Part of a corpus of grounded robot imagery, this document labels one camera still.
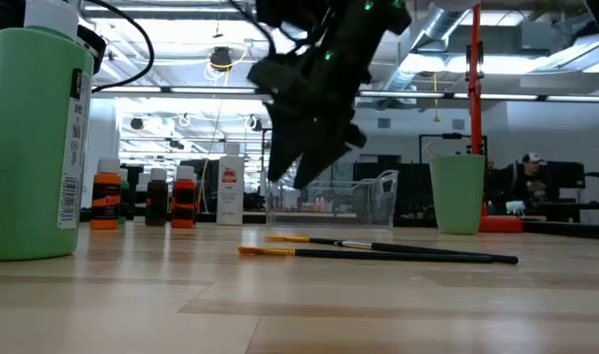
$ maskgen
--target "desk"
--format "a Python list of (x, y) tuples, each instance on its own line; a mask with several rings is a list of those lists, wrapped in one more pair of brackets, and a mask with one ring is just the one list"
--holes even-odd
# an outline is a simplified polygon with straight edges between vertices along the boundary
[[(238, 245), (264, 245), (270, 234), (507, 253), (520, 264), (238, 257)], [(595, 354), (599, 241), (83, 224), (74, 256), (0, 263), (0, 353), (35, 352)]]

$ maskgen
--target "clear plastic container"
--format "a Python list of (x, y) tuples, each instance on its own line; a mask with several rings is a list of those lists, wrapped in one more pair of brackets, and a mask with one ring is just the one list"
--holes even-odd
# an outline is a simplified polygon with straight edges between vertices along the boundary
[(397, 174), (387, 170), (362, 181), (314, 181), (303, 190), (268, 181), (267, 224), (391, 229)]

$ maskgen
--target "green cup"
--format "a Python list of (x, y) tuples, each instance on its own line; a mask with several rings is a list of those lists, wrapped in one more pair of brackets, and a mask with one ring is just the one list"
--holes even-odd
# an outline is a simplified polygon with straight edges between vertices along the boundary
[(430, 175), (439, 230), (445, 234), (475, 235), (483, 204), (485, 156), (433, 158)]

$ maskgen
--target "orange paint bottle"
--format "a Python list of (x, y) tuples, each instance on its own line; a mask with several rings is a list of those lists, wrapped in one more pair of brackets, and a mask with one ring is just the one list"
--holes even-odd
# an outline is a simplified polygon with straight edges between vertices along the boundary
[(172, 187), (172, 227), (192, 228), (194, 225), (194, 167), (178, 166)]
[(120, 160), (101, 158), (93, 177), (90, 227), (94, 230), (116, 230), (120, 216)]

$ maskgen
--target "green bottle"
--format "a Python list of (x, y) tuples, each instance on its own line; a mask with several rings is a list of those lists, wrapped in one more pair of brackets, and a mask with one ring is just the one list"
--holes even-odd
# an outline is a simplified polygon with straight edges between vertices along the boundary
[(76, 250), (93, 68), (77, 26), (66, 2), (29, 0), (0, 31), (0, 261)]
[(126, 215), (129, 213), (129, 207), (131, 205), (128, 169), (120, 168), (120, 179), (122, 179), (122, 187), (120, 188), (120, 217), (118, 218), (118, 221), (123, 224), (126, 223)]

